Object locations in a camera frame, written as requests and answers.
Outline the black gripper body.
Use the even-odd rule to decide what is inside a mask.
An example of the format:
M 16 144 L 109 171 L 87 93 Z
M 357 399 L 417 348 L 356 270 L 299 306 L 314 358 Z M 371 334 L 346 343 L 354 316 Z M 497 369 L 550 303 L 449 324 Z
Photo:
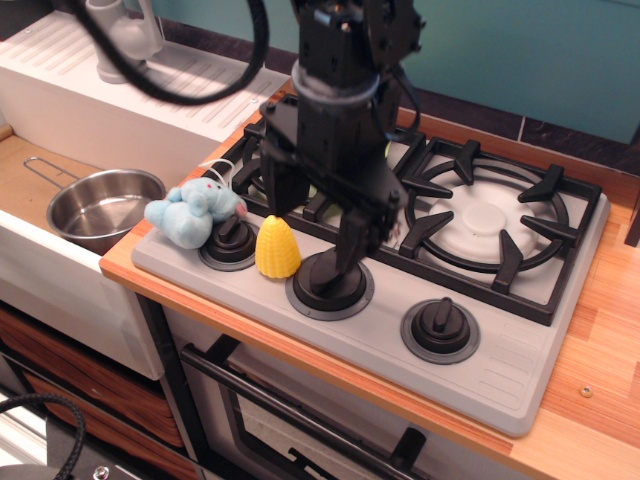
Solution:
M 373 125 L 370 111 L 365 106 L 330 108 L 314 106 L 302 97 L 267 102 L 260 107 L 265 120 L 264 138 L 260 152 L 280 150 L 293 155 L 302 171 L 307 155 L 340 154 L 368 150 L 387 141 Z M 406 205 L 406 193 L 401 188 L 402 200 L 398 212 Z

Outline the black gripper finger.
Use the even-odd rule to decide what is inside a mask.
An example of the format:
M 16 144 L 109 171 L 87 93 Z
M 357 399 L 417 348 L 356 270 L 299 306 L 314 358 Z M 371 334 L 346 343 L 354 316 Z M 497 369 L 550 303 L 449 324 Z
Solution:
M 260 168 L 272 214 L 284 216 L 307 202 L 310 182 L 293 155 L 263 149 Z
M 396 224 L 396 215 L 373 217 L 359 209 L 343 214 L 336 244 L 337 271 L 346 274 L 364 257 L 375 254 L 395 233 Z

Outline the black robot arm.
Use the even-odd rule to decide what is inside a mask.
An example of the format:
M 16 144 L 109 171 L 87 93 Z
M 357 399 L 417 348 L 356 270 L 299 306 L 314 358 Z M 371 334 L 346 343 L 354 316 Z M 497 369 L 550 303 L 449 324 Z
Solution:
M 426 22 L 410 1 L 297 1 L 295 105 L 264 106 L 261 173 L 271 212 L 283 216 L 315 187 L 343 211 L 330 280 L 385 242 L 407 195 L 387 164 L 403 97 L 420 101 L 403 60 Z

